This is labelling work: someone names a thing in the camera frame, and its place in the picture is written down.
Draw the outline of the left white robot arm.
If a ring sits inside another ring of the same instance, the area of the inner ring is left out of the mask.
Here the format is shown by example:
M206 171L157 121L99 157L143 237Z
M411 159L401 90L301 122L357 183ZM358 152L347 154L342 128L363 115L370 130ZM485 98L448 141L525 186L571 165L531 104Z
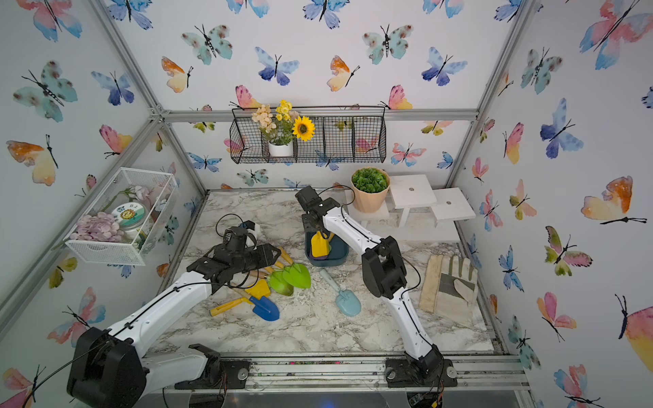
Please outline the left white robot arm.
M83 333L66 391L90 407L133 407L143 396L169 386L225 384L220 354L201 344L153 358L146 353L187 311L226 287L235 275L270 267L281 254L276 246L258 244L249 230L229 228L224 241L189 265L169 289L109 328Z

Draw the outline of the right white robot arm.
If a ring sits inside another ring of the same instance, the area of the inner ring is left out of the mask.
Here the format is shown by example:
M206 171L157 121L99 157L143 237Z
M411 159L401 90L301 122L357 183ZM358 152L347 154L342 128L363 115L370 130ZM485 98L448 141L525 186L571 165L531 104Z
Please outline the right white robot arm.
M366 288L388 306L395 319L406 358L386 362L386 367L396 374L387 380L389 387L456 387L457 372L452 361L432 342L410 299L406 265L395 238L373 234L352 219L339 202L331 197L321 198L311 186L302 188L295 197L304 210L307 227L338 236L361 256Z

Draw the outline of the blue shovel wooden handle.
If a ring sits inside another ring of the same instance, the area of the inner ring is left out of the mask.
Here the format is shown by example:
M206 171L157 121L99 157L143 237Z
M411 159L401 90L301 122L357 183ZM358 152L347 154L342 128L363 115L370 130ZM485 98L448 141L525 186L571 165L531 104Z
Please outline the blue shovel wooden handle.
M253 312L264 321L277 321L280 318L280 310L268 297L257 299L245 290L234 288L233 291L249 300L253 304Z

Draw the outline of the purple shovel pink handle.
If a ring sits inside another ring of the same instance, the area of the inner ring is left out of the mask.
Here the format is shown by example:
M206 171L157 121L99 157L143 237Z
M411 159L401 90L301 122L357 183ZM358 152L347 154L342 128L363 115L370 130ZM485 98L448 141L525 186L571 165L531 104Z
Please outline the purple shovel pink handle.
M309 254L309 260L311 260L311 261L321 261L321 260L326 260L328 258L329 258L329 255L314 257L312 254Z

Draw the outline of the light blue shovel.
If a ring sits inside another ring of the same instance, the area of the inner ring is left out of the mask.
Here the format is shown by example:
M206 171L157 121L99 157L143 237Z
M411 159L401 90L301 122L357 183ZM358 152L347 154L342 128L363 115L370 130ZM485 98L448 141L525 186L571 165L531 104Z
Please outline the light blue shovel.
M326 272L320 271L321 277L337 293L335 304L338 309L348 317L355 317L362 311L362 304L358 297L351 290L343 290L337 282Z

